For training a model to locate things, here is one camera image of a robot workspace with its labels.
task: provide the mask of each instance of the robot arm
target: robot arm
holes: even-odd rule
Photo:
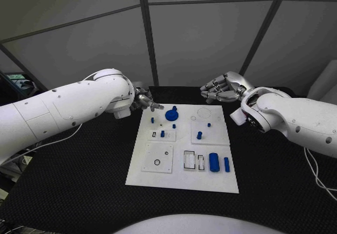
[[[200,90],[207,103],[214,99],[224,102],[242,101],[240,108],[230,114],[237,125],[247,121],[263,133],[275,129],[298,145],[337,157],[335,105],[307,98],[291,98],[272,88],[253,88],[235,72],[227,72]]]
[[[129,116],[129,109],[163,109],[147,95],[118,70],[105,69],[93,81],[79,81],[0,107],[0,165],[18,150],[102,112],[119,119]]]

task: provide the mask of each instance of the circular hole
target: circular hole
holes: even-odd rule
[[[325,142],[327,142],[327,144],[330,144],[330,143],[332,142],[332,138],[328,137],[328,138],[325,139]]]

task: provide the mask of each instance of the black table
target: black table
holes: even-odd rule
[[[204,104],[194,87],[151,87],[151,92],[158,103]],[[108,233],[181,213],[227,216],[285,233],[337,233],[337,202],[314,183],[304,149],[278,131],[236,126],[229,114],[237,107],[239,102],[223,103],[239,194],[125,186],[141,111],[119,120],[102,114],[69,140],[37,151],[0,217],[65,234]],[[337,187],[337,159],[314,155],[319,177]]]

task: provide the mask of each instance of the blue disc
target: blue disc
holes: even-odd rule
[[[178,114],[175,110],[168,110],[165,113],[165,118],[168,121],[177,120]]]

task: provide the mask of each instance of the white board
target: white board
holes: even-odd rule
[[[142,111],[125,185],[237,194],[222,106],[174,104],[163,104],[163,106],[165,107],[163,111],[151,112],[148,109]],[[165,112],[173,106],[177,107],[178,118],[175,121],[168,121]],[[200,140],[197,140],[196,133],[193,134],[193,131],[200,131],[199,129],[201,130]],[[194,170],[184,170],[184,151],[193,151],[196,154]],[[219,155],[220,171],[216,173],[209,169],[210,153]],[[199,155],[203,155],[204,159],[203,171],[199,170]],[[224,172],[224,157],[229,158],[229,173]]]

